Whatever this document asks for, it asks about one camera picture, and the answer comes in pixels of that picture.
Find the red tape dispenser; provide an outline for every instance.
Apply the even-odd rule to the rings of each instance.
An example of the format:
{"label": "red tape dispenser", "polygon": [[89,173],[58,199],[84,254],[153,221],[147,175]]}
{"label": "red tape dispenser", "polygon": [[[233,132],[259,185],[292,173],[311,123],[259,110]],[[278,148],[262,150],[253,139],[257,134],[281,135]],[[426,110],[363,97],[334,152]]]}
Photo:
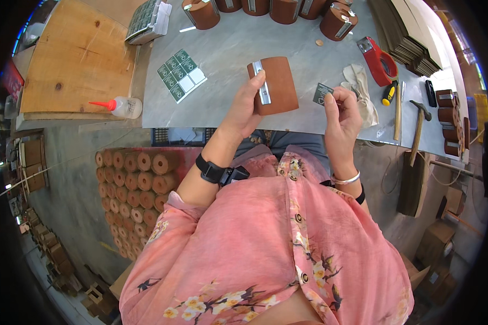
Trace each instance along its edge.
{"label": "red tape dispenser", "polygon": [[382,51],[372,38],[364,37],[356,44],[362,51],[378,86],[388,86],[397,79],[397,66],[394,59],[387,52]]}

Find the gray workbench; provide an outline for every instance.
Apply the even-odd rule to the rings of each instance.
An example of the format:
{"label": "gray workbench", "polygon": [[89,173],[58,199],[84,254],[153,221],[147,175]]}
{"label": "gray workbench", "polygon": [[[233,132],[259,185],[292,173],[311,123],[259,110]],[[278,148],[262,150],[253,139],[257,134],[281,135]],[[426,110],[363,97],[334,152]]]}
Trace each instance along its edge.
{"label": "gray workbench", "polygon": [[[359,23],[341,42],[327,39],[319,29],[321,19],[301,17],[291,25],[274,22],[269,15],[253,17],[242,10],[221,13],[221,21],[206,31],[179,30],[192,24],[181,9],[181,1],[171,0],[173,9],[167,35],[153,43],[147,72],[143,104],[143,127],[217,127],[224,118],[238,88],[247,81],[246,66],[262,58],[286,56],[289,59],[300,108],[287,113],[269,115],[259,128],[323,134],[326,128],[324,108],[313,102],[318,82],[330,87],[345,81],[344,67],[357,63],[365,67],[368,90],[377,108],[379,124],[362,129],[358,138],[411,147],[417,121],[417,108],[410,102],[428,103],[425,77],[418,77],[398,64],[399,79],[406,82],[402,106],[401,141],[395,141],[394,117],[396,101],[381,104],[384,88],[379,87],[368,69],[356,42],[365,36],[377,41],[377,33],[367,3],[354,2],[352,9]],[[323,46],[317,46],[316,40]],[[183,101],[176,104],[157,69],[180,49],[185,49],[208,80]],[[445,155],[443,135],[437,120],[437,108],[430,109],[433,121],[423,124],[419,149]]]}

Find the screwdriver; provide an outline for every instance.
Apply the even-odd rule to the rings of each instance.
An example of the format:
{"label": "screwdriver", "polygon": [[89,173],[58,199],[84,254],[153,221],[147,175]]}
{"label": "screwdriver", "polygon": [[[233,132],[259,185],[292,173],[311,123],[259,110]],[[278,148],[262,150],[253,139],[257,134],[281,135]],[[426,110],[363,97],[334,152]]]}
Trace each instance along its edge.
{"label": "screwdriver", "polygon": [[392,102],[393,98],[396,95],[396,86],[397,86],[397,80],[394,80],[390,85],[388,85],[384,92],[383,92],[383,97],[381,99],[381,103],[385,106],[389,106],[390,103]]}

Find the silver bracelet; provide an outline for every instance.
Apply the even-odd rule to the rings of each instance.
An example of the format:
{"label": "silver bracelet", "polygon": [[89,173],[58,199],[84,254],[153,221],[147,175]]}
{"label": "silver bracelet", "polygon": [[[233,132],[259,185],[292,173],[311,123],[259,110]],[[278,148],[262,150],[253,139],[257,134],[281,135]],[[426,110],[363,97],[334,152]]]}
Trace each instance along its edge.
{"label": "silver bracelet", "polygon": [[332,176],[331,176],[331,180],[335,183],[335,184],[338,184],[338,185],[347,185],[347,184],[351,184],[355,181],[357,181],[359,179],[359,170],[356,170],[358,172],[358,174],[356,176],[354,176],[353,178],[350,178],[350,179],[347,179],[347,180],[339,180],[339,179],[336,179],[335,178],[335,174],[332,173]]}

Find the plastic squeeze bottle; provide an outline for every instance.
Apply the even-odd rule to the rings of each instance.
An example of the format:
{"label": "plastic squeeze bottle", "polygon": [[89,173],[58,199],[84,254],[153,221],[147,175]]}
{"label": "plastic squeeze bottle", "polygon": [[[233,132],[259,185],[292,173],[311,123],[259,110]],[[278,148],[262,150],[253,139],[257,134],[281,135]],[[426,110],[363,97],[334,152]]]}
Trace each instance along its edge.
{"label": "plastic squeeze bottle", "polygon": [[117,96],[107,102],[90,101],[88,103],[104,106],[112,112],[112,115],[127,119],[136,119],[143,112],[143,103],[139,99],[131,97]]}

